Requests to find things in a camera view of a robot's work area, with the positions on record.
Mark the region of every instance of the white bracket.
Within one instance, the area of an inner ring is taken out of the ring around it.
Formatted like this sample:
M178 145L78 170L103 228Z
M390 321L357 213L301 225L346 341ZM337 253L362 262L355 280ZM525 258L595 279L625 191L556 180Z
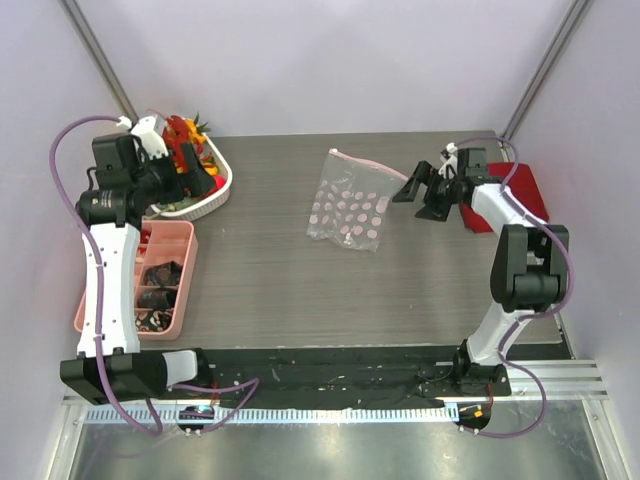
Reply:
M152 159L169 155L162 136L156 130L156 121L155 116L144 117L131 129L131 134L140 138L142 146Z
M102 351L112 355L115 348L124 353L140 351L140 341L133 313L133 275L136 250L140 242L140 232L125 224L118 228L114 223L91 227L100 255L102 266L96 265L91 245L83 235L87 261L87 287L85 295L84 324L77 353L84 352L87 358L96 356L95 321L98 291L98 273L104 272L104 301L102 305Z

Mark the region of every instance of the white basket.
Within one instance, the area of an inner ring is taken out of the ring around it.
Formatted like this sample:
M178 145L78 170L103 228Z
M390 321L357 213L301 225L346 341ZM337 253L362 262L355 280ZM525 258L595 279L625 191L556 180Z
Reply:
M218 175L222 176L226 180L225 184L213 195L203 198L198 203L194 203L190 207L183 208L177 212L160 213L160 209L156 205L151 205L151 208L155 213L160 213L160 216L170 218L172 220L187 220L192 222L207 213L213 212L216 208L224 205L224 203L229 199L231 183L233 182L233 172L231 172L229 164L224 159L218 148L213 144L211 139L207 135L205 135L205 138L207 139L207 143L204 146L205 151L208 149L209 153L213 155L216 165L218 166Z

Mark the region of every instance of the metal frame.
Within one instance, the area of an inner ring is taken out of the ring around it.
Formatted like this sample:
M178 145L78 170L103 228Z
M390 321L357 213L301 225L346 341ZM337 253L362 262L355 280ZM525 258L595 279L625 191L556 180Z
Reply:
M608 395L602 378L593 360L545 360L545 361L522 361L518 364L530 369L540 380L547 392L549 401L565 401L565 400L582 400L584 411L587 416L591 432L593 434L598 454L604 466L607 478L615 480L629 479L630 475L627 465L624 461L623 453L620 450L618 440L615 435L615 422L608 412L609 404ZM535 383L523 372L509 368L509 378L513 395L510 397L496 397L496 402L513 402L513 401L539 401L540 392ZM469 403L481 402L486 400L485 397L451 397L443 398L445 402ZM209 399L184 399L184 400L158 400L155 401L162 414L163 421L167 423L175 423L177 416L173 414L182 406L186 405L208 405ZM145 421L143 409L144 402L129 402L128 409L139 411L137 418ZM82 427L92 423L121 423L122 421L116 415L110 412L111 407L100 406L93 407L84 399L76 395L73 391L68 390L65 400L63 401L64 419L62 421L63 428L57 443L55 452L50 461L51 468L46 478L51 480L68 478L73 465L76 450L79 445ZM344 417L342 412L294 412L290 410L271 410L262 411L262 414L256 415L250 413L250 410L244 417L235 423L253 423L253 424L287 424L287 423L348 423L348 422L394 422L394 421L423 421L423 422L439 422L450 421L450 415L440 412L427 412L422 418L422 413L418 410L404 411L388 411L384 415L382 411L370 411L371 413L359 413L349 418Z
M69 21L73 25L78 37L82 41L83 45L87 49L91 60L100 72L102 80L106 84L107 88L113 95L114 100L127 117L133 120L134 123L138 121L138 115L133 107L133 104L129 100L127 92L125 92L116 72L114 71L109 59L102 50L102 46L96 38L89 22L82 13L80 6L76 0L58 0L62 9L67 14Z
M612 480L627 480L631 478L627 462L624 460L624 455L620 448L620 442L618 442L613 428L614 422L611 421L612 419L609 418L607 413L610 401L584 400L582 405L607 478Z
M511 115L511 119L509 120L509 123L507 123L504 133L502 134L503 137L511 140L515 136L516 131L522 124L529 108L531 108L533 100L540 92L542 85L558 62L564 47L575 33L576 28L584 18L592 3L593 0L574 0L569 7L569 11L562 20L556 34L553 36L551 44L542 57L542 61L540 62L536 73L529 82L529 85L520 99L516 110L513 112L513 115Z

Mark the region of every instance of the white wall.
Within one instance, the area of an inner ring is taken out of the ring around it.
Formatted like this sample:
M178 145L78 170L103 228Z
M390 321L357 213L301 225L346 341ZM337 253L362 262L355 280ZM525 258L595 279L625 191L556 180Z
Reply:
M516 136L576 267L569 338L603 373L638 470L640 3L596 1Z
M82 0L140 111L215 135L502 130L570 0Z
M49 145L80 116L118 111L57 2L3 3L0 65L0 476L28 480L48 453L63 392L58 363L75 355L84 278L80 235L49 175ZM85 128L61 149L75 195L86 188L91 138L105 128Z

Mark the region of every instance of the pink dots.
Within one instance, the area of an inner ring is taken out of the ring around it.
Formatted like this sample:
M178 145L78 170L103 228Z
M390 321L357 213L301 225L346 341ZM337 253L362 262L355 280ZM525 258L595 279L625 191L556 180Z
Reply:
M384 213L387 209L387 205L389 205L389 197L380 197L380 200L378 200L378 204L376 205L376 212Z

